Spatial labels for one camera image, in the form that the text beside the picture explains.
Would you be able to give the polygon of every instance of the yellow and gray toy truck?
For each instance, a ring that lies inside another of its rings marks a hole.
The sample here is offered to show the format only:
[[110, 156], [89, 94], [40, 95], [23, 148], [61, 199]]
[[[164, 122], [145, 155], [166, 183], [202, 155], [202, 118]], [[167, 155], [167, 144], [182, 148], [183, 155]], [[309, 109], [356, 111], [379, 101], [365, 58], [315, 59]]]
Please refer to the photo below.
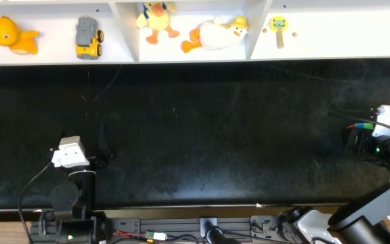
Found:
[[76, 53], [78, 58], [84, 60], [98, 59], [102, 55], [102, 46], [99, 43], [104, 40], [98, 22], [92, 17], [82, 16], [79, 18], [76, 30]]

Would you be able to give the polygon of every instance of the black table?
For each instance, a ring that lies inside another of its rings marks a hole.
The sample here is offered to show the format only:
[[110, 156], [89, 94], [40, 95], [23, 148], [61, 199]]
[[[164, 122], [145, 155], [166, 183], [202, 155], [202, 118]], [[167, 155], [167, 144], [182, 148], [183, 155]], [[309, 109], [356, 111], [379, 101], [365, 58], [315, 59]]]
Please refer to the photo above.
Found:
[[[0, 67], [0, 209], [62, 131], [89, 150], [102, 122], [117, 158], [97, 173], [98, 209], [344, 203], [389, 180], [343, 156], [353, 121], [328, 111], [390, 104], [390, 59], [131, 64], [92, 102], [118, 68]], [[24, 207], [49, 207], [65, 177], [48, 169]]]

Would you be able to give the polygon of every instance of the orange plush toy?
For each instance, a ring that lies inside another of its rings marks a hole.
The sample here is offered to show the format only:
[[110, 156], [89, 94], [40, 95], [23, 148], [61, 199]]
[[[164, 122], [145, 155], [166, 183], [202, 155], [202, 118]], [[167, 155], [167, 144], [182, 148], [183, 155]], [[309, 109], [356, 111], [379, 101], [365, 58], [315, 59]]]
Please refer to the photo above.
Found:
[[20, 30], [13, 20], [5, 16], [0, 17], [0, 45], [9, 47], [15, 54], [37, 54], [39, 48], [34, 37], [38, 36], [37, 31]]

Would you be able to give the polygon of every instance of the yellow duck plush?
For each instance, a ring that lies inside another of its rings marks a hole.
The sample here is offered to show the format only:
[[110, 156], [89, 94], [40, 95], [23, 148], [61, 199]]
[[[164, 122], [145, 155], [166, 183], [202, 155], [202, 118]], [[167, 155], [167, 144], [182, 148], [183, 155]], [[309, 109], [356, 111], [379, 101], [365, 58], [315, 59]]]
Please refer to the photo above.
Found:
[[38, 36], [37, 31], [20, 30], [13, 20], [5, 16], [0, 17], [0, 45], [9, 47], [15, 54], [37, 54], [39, 48], [34, 37]]
[[171, 21], [168, 11], [171, 13], [175, 12], [174, 3], [170, 2], [145, 2], [144, 3], [144, 12], [139, 15], [136, 20], [136, 25], [139, 28], [144, 28], [146, 26], [150, 27], [153, 30], [151, 36], [147, 37], [146, 40], [148, 43], [157, 44], [157, 36], [159, 31], [167, 31], [169, 38], [178, 37], [180, 32], [173, 30], [169, 23]]

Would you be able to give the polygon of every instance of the plush toy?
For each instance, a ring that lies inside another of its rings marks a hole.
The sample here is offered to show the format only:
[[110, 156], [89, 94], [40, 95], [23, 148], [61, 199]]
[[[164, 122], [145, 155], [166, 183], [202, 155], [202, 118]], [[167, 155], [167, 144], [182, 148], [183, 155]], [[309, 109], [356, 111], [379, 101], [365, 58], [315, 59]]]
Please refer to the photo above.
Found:
[[169, 2], [145, 2], [144, 3], [144, 12], [139, 15], [136, 20], [136, 25], [139, 28], [144, 28], [146, 26], [150, 27], [153, 30], [153, 34], [146, 38], [148, 43], [157, 44], [157, 36], [159, 31], [167, 31], [169, 38], [178, 37], [180, 32], [173, 30], [170, 26], [170, 16], [168, 10], [171, 13], [175, 12], [174, 3]]
[[243, 16], [237, 18], [230, 24], [222, 24], [220, 18], [201, 24], [200, 28], [190, 31], [190, 40], [181, 43], [183, 52], [203, 47], [205, 50], [216, 50], [235, 45], [244, 39], [249, 26]]
[[5, 16], [0, 17], [0, 45], [9, 47], [15, 54], [37, 54], [39, 48], [34, 37], [38, 36], [37, 31], [20, 30], [13, 20]]

